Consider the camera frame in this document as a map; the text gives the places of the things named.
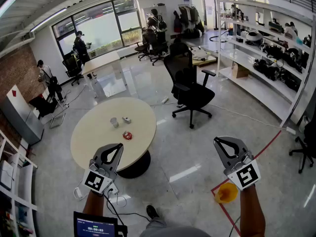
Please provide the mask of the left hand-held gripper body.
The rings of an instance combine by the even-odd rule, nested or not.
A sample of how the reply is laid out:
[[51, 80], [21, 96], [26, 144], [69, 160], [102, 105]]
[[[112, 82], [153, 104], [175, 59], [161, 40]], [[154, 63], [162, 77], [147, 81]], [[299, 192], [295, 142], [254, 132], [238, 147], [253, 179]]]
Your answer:
[[110, 164], [101, 166], [91, 159], [88, 169], [84, 172], [83, 185], [100, 195], [108, 191], [117, 195], [118, 188], [114, 184], [116, 177], [116, 169], [113, 166]]

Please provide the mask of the yellow bin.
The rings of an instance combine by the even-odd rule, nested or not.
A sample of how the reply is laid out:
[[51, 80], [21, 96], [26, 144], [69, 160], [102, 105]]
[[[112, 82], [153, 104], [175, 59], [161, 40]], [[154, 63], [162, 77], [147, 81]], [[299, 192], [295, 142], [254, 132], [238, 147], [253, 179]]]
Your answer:
[[225, 183], [219, 187], [215, 194], [215, 201], [217, 203], [230, 203], [236, 199], [237, 195], [237, 186], [234, 183]]

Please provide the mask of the person's left forearm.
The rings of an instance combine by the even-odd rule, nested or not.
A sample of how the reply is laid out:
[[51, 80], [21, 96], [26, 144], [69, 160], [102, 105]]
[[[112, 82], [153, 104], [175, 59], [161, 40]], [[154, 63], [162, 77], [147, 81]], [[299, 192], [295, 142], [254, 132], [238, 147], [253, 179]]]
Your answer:
[[84, 214], [103, 216], [104, 195], [90, 191], [83, 209]]

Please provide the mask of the round beige table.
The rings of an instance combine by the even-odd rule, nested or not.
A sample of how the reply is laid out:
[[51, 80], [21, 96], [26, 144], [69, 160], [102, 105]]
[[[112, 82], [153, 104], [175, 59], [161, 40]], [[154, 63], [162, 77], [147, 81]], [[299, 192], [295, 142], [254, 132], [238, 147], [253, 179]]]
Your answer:
[[[131, 119], [125, 123], [122, 117]], [[117, 118], [119, 127], [114, 128], [111, 118]], [[123, 143], [123, 153], [117, 170], [134, 164], [149, 149], [156, 133], [156, 116], [144, 101], [133, 97], [120, 97], [98, 104], [87, 112], [75, 126], [71, 137], [71, 153], [83, 169], [96, 151], [107, 144]], [[132, 133], [132, 139], [123, 138], [123, 133]]]

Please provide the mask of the person's left black shoe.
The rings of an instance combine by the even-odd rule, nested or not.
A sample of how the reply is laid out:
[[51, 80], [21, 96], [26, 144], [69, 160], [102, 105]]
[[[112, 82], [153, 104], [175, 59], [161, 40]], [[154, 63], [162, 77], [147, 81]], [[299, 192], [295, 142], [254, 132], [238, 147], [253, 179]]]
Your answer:
[[152, 205], [147, 205], [146, 212], [151, 220], [159, 218], [159, 215], [158, 215], [156, 209]]

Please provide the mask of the white plastic bucket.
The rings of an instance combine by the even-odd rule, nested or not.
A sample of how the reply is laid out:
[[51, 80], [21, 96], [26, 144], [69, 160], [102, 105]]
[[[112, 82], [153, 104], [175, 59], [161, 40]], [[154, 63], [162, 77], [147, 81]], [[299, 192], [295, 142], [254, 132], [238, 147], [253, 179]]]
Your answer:
[[299, 131], [304, 133], [306, 125], [310, 122], [310, 119], [307, 116], [303, 116], [299, 125]]

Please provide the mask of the black office chair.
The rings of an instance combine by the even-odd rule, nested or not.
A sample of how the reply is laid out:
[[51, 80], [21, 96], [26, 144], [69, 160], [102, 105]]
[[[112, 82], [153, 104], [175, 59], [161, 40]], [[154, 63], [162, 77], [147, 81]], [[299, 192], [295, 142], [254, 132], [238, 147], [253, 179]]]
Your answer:
[[77, 60], [74, 55], [71, 55], [67, 59], [62, 61], [66, 68], [66, 74], [69, 78], [73, 79], [71, 86], [76, 82], [79, 85], [79, 80], [83, 78], [81, 61]]
[[171, 93], [181, 108], [172, 112], [176, 117], [177, 113], [190, 111], [190, 128], [193, 129], [193, 112], [197, 111], [208, 115], [212, 114], [203, 110], [215, 97], [215, 93], [206, 87], [210, 76], [216, 74], [210, 70], [203, 69], [205, 74], [203, 84], [197, 83], [197, 69], [193, 65], [193, 55], [189, 47], [182, 42], [173, 43], [169, 46], [169, 54], [163, 60], [164, 65], [171, 76], [173, 88]]
[[314, 165], [314, 159], [316, 160], [316, 113], [312, 120], [304, 128], [304, 139], [302, 140], [299, 136], [295, 138], [295, 142], [299, 142], [302, 146], [300, 149], [289, 151], [289, 155], [292, 156], [294, 153], [302, 153], [303, 161], [302, 166], [298, 170], [298, 173], [303, 172], [306, 159], [310, 160], [310, 167]]
[[142, 44], [139, 45], [139, 43], [137, 43], [137, 47], [134, 49], [139, 54], [138, 55], [139, 61], [141, 61], [141, 59], [144, 57], [150, 57], [149, 44], [147, 43], [147, 41], [145, 40], [145, 37], [144, 37], [144, 34], [146, 34], [146, 33], [147, 33], [147, 29], [145, 27], [143, 27], [141, 30]]
[[154, 66], [157, 61], [164, 59], [164, 52], [167, 53], [168, 49], [167, 42], [160, 43], [155, 33], [147, 32], [143, 36], [149, 45], [149, 54], [155, 57], [154, 59], [150, 58], [150, 61]]

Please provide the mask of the brown cardboard box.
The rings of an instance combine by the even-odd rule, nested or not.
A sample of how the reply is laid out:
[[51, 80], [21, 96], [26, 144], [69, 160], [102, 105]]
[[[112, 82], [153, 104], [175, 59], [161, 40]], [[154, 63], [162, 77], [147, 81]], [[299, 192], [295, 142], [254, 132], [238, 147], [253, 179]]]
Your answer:
[[232, 66], [232, 74], [233, 74], [233, 77], [236, 79], [248, 77], [249, 72], [250, 71], [246, 67], [244, 67], [238, 63], [234, 63]]

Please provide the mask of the person's grey shorts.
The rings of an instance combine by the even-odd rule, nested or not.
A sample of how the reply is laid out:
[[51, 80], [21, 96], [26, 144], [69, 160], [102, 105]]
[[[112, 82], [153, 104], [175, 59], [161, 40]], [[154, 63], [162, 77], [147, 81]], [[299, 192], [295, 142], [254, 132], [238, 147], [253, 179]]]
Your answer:
[[150, 220], [140, 237], [211, 237], [201, 229], [191, 226], [169, 226], [160, 217]]

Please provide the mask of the grey metal cabinet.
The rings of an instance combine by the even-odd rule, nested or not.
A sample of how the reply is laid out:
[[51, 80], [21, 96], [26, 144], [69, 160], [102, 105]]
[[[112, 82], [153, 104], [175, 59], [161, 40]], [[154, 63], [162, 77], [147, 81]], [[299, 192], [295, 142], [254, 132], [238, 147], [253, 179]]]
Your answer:
[[44, 126], [25, 101], [17, 85], [8, 91], [0, 108], [10, 124], [29, 145], [41, 140]]

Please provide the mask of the white box device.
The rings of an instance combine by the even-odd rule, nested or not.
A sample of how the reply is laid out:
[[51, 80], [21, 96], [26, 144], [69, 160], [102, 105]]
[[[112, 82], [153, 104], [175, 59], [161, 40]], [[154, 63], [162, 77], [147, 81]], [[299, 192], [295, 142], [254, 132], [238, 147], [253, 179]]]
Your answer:
[[12, 188], [13, 179], [13, 166], [7, 161], [0, 162], [0, 185], [4, 186], [8, 190]]

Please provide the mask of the low wooden platform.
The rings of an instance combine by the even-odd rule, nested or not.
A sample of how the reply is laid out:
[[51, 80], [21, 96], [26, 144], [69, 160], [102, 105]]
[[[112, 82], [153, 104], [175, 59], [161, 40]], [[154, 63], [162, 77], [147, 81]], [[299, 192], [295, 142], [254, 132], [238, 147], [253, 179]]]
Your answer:
[[191, 47], [198, 46], [198, 47], [204, 49], [209, 54], [209, 57], [208, 57], [208, 59], [206, 61], [197, 61], [197, 60], [193, 60], [192, 59], [193, 66], [203, 67], [203, 66], [207, 66], [207, 65], [212, 64], [212, 63], [217, 63], [218, 54], [217, 54], [216, 51], [211, 51], [211, 50], [208, 49], [207, 46], [195, 45], [195, 44], [193, 44], [192, 42], [189, 42], [189, 41], [186, 41], [185, 43], [189, 47], [189, 49]]

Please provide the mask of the rectangular wooden white-legged table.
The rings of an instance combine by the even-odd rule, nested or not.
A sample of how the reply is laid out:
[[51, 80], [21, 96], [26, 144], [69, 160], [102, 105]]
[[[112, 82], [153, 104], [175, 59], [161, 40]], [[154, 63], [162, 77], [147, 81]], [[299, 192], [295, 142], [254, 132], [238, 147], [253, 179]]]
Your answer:
[[97, 80], [94, 78], [92, 78], [92, 80], [90, 80], [87, 75], [88, 74], [92, 75], [93, 72], [97, 72], [98, 70], [103, 69], [103, 68], [107, 68], [107, 67], [112, 67], [113, 71], [118, 71], [121, 75], [121, 78], [123, 80], [124, 85], [127, 86], [124, 72], [122, 70], [122, 66], [120, 63], [120, 57], [116, 51], [111, 51], [109, 53], [98, 56], [97, 58], [89, 60], [88, 62], [85, 63], [85, 65], [83, 67], [82, 75], [85, 79], [86, 84], [89, 87], [89, 90], [92, 92], [94, 98], [98, 97], [98, 93], [93, 88], [92, 81], [94, 83], [96, 83]]

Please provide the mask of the white garment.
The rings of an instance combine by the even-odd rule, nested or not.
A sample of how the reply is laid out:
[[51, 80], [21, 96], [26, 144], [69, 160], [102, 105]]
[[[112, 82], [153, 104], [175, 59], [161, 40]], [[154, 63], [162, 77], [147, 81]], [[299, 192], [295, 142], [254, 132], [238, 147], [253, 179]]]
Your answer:
[[192, 59], [197, 61], [206, 61], [209, 54], [202, 48], [195, 46], [190, 48], [192, 53]]

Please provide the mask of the glass entrance door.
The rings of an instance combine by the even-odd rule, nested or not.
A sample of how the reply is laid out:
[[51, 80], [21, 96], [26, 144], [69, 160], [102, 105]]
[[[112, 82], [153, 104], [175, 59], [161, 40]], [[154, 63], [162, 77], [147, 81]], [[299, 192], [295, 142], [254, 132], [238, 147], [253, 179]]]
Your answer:
[[204, 26], [207, 30], [218, 30], [217, 19], [217, 1], [216, 0], [203, 0], [204, 1]]

